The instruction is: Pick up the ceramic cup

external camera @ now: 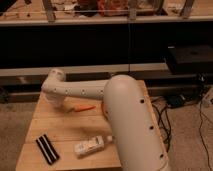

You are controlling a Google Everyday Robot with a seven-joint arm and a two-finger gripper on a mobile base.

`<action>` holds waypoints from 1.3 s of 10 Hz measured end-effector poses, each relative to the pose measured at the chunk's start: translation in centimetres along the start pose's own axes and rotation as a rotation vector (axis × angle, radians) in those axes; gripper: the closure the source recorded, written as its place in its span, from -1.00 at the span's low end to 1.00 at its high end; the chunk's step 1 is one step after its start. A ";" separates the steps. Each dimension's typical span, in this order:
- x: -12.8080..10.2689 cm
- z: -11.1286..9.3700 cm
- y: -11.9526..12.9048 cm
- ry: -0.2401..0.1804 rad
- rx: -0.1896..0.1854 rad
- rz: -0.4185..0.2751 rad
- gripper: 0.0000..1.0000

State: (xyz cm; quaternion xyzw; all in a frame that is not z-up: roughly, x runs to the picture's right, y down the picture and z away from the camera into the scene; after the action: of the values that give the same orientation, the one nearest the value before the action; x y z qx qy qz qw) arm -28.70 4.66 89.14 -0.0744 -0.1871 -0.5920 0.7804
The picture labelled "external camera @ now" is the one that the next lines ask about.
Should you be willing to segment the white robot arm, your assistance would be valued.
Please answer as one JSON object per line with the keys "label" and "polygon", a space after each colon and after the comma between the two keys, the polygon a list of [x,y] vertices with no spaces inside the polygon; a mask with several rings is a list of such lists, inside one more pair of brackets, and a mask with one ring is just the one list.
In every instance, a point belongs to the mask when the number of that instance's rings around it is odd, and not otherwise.
{"label": "white robot arm", "polygon": [[123,171],[171,171],[156,118],[133,77],[66,82],[62,70],[52,69],[41,90],[57,106],[67,96],[102,99]]}

